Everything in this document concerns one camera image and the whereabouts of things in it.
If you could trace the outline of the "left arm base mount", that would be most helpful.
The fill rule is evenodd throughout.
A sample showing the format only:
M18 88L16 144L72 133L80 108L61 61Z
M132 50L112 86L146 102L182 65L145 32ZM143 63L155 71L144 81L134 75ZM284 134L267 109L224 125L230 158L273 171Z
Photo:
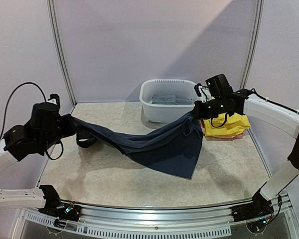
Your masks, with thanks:
M78 222L82 207L75 202L62 203L60 200L47 200L45 206L38 211L55 218L53 226L64 229L67 221Z

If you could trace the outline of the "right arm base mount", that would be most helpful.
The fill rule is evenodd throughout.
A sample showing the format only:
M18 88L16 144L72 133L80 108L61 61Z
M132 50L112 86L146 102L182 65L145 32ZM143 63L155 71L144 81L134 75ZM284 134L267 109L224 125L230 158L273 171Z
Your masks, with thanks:
M261 234L266 227L273 222L281 210L282 201L279 201L279 209L274 210L272 201L262 197L253 198L250 203L232 206L231 216L234 222L245 221L247 230L252 234Z

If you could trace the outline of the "navy blue tank top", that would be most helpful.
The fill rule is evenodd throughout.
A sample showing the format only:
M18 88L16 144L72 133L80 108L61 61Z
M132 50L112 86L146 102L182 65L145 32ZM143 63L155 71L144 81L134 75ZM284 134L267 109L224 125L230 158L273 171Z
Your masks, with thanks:
M114 132L74 118L76 142L89 148L101 141L149 169L191 179L203 142L200 121L191 113L145 135Z

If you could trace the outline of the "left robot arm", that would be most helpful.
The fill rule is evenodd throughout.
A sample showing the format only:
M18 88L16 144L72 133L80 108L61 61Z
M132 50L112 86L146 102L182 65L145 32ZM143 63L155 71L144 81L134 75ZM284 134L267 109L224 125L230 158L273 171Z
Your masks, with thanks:
M0 173L32 154L45 155L48 149L75 134L70 114L60 115L56 100L37 103L29 121L15 125L0 139ZM32 189L0 189L0 211L16 208L38 208L53 216L64 212L64 205L53 186Z

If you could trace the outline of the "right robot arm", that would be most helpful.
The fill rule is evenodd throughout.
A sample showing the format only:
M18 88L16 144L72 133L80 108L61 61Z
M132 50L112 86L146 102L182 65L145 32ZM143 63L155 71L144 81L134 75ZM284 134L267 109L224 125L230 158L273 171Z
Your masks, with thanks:
M237 113L259 119L295 140L286 162L254 194L253 202L248 205L250 216L258 217L267 209L267 202L299 176L299 111L261 97L254 90L240 89L233 92L231 87L219 89L209 86L210 98L204 93L201 84L196 84L194 90L198 98L192 115L196 119L213 120L220 114L229 117Z

